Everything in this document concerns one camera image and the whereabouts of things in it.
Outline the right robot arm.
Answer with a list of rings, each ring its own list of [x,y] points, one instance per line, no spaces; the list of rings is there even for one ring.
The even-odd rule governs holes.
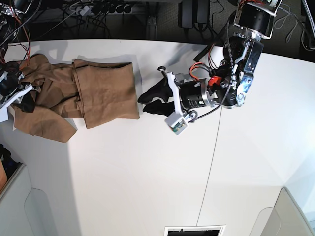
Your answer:
[[[38,13],[40,0],[2,0],[0,2],[0,111],[10,106],[24,113],[35,110],[32,92],[40,88],[27,82],[23,68],[31,59],[28,23]]]

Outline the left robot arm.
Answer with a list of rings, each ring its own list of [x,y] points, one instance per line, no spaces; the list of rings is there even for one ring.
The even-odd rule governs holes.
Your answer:
[[[187,75],[165,67],[163,78],[138,98],[144,112],[190,123],[200,118],[196,108],[233,108],[244,104],[263,51],[270,39],[280,0],[240,0],[218,36],[195,58]]]

